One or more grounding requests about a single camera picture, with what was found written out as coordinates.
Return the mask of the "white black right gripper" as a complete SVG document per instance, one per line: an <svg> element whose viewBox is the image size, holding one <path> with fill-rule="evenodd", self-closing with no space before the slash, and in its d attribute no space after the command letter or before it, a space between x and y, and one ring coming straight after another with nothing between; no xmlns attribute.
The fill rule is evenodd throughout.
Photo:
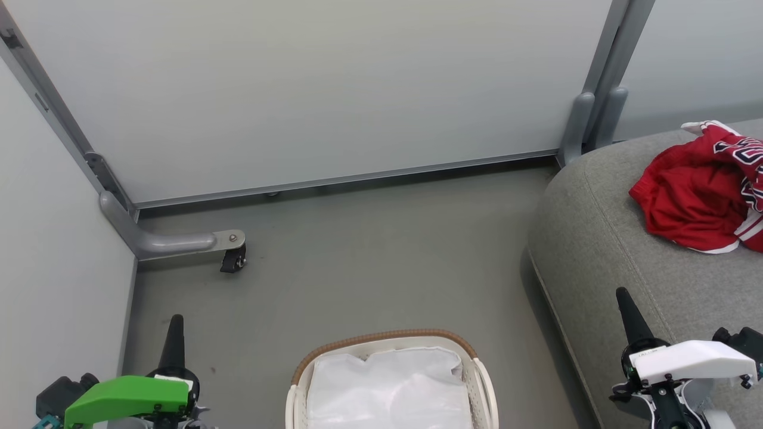
<svg viewBox="0 0 763 429"><path fill-rule="evenodd" d="M610 401L648 421L648 429L736 429L727 412L699 410L699 396L708 394L716 380L736 380L752 388L759 382L755 361L713 340L656 347L629 291L619 287L616 299L628 348L645 351L626 354L622 367L627 381L613 386Z"/></svg>

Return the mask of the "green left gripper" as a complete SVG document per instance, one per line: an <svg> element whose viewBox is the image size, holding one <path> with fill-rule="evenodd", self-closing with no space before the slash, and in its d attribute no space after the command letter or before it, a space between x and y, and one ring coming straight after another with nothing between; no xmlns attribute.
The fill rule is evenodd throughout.
<svg viewBox="0 0 763 429"><path fill-rule="evenodd" d="M198 418L201 383L185 367L184 318L172 315L158 369L95 384L64 413L64 429L135 418L147 429L182 429Z"/></svg>

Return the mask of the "red basketball shorts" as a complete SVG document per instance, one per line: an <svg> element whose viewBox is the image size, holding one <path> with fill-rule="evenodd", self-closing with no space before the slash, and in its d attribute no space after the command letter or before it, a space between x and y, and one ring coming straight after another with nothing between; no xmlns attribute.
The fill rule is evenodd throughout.
<svg viewBox="0 0 763 429"><path fill-rule="evenodd" d="M723 254L741 244L749 206L741 169L714 154L714 139L696 138L657 155L629 191L646 231L679 246Z"/></svg>

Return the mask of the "red jersey with white trim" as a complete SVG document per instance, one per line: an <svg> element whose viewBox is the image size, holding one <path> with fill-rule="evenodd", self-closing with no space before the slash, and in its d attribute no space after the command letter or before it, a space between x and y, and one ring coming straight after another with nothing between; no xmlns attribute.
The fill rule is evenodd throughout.
<svg viewBox="0 0 763 429"><path fill-rule="evenodd" d="M717 120L687 122L681 129L699 138L711 141L716 158L728 160L742 173L740 195L748 206L744 222L733 232L735 241L724 247L694 251L705 254L723 254L739 246L763 253L763 141L743 136Z"/></svg>

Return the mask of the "woven rim white laundry basket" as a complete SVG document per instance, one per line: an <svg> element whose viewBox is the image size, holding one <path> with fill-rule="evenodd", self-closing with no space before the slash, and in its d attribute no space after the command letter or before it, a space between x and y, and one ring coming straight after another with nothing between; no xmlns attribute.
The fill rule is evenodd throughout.
<svg viewBox="0 0 763 429"><path fill-rule="evenodd" d="M446 329L397 329L317 347L300 361L291 378L284 408L284 429L308 428L307 396L316 359L337 354L368 358L375 352L413 347L441 347L457 353L463 362L462 378L468 390L473 428L499 429L498 400L487 368L465 339Z"/></svg>

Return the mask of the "grey fabric sofa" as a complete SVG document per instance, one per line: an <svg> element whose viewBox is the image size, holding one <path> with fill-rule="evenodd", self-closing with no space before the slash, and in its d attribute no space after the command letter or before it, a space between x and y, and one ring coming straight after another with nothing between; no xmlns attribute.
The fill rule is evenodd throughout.
<svg viewBox="0 0 763 429"><path fill-rule="evenodd" d="M692 139L673 130L583 155L551 180L532 220L529 258L602 429L648 427L609 400L624 380L627 344L617 288L673 344L711 339L718 328L763 333L763 254L708 255L648 234L629 196L654 157Z"/></svg>

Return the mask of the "black caster wheel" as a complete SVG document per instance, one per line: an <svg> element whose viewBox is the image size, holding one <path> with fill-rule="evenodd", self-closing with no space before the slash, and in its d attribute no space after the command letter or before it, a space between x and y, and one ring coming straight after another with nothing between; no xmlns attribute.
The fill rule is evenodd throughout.
<svg viewBox="0 0 763 429"><path fill-rule="evenodd" d="M246 245L229 249L225 252L221 261L220 272L235 273L241 271L246 265Z"/></svg>

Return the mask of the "grey curved partition foot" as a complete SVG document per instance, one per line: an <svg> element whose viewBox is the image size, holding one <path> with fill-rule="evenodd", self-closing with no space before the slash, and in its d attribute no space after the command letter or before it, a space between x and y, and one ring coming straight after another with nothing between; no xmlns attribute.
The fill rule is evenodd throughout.
<svg viewBox="0 0 763 429"><path fill-rule="evenodd" d="M139 261L234 251L244 247L246 242L245 233L241 230L170 235L145 231L111 192L100 192L98 204L104 217Z"/></svg>

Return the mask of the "white garment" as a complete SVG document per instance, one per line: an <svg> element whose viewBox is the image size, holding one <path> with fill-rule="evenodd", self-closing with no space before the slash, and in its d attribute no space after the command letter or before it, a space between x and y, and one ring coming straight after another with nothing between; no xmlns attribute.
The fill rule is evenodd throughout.
<svg viewBox="0 0 763 429"><path fill-rule="evenodd" d="M441 347L320 357L307 429L473 429L463 362Z"/></svg>

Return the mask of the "grey metal partition post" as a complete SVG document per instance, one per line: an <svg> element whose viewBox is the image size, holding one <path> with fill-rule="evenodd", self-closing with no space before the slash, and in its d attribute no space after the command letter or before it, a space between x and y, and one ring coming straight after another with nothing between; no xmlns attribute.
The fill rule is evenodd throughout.
<svg viewBox="0 0 763 429"><path fill-rule="evenodd" d="M656 0L612 0L584 82L575 97L556 155L565 167L581 155L614 143L629 90L622 78Z"/></svg>
<svg viewBox="0 0 763 429"><path fill-rule="evenodd" d="M52 120L52 125L63 131L65 143L73 144L74 157L85 161L101 187L111 192L123 209L136 221L139 210L132 203L106 158L93 149L3 0L0 0L0 40L8 47L14 61L30 81L32 98L38 103L46 119Z"/></svg>

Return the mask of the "grey partition bottom rail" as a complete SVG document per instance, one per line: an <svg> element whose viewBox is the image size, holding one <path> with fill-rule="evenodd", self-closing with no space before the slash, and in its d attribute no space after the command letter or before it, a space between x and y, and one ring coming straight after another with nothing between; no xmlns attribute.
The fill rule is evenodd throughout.
<svg viewBox="0 0 763 429"><path fill-rule="evenodd" d="M302 188L313 188L317 186L330 186L341 185L344 183L373 181L377 179L389 179L397 176L408 176L422 173L435 173L439 171L445 171L450 169L460 169L467 167L479 167L487 166L491 164L499 164L506 162L519 162L523 160L530 160L531 158L546 158L555 157L559 155L560 149L556 150L540 150L527 152L523 154L513 154L501 157L488 157L477 158L476 160L467 160L461 162L436 164L431 166L420 166L406 169L394 169L390 171L384 171L379 173L365 173L358 175L342 176L338 178L330 179L317 179L313 181L303 181L296 183L288 183L284 185L271 185L255 188L243 188L238 190L232 190L227 192L213 192L208 194L192 195L179 198L167 198L158 199L154 201L144 201L143 203L135 203L134 206L138 210L150 210L161 209L161 207L174 207L182 206L183 204L195 204L195 203L208 203L208 201L223 201L233 198L250 197L254 195L265 195L273 192L289 192L293 190L300 190Z"/></svg>

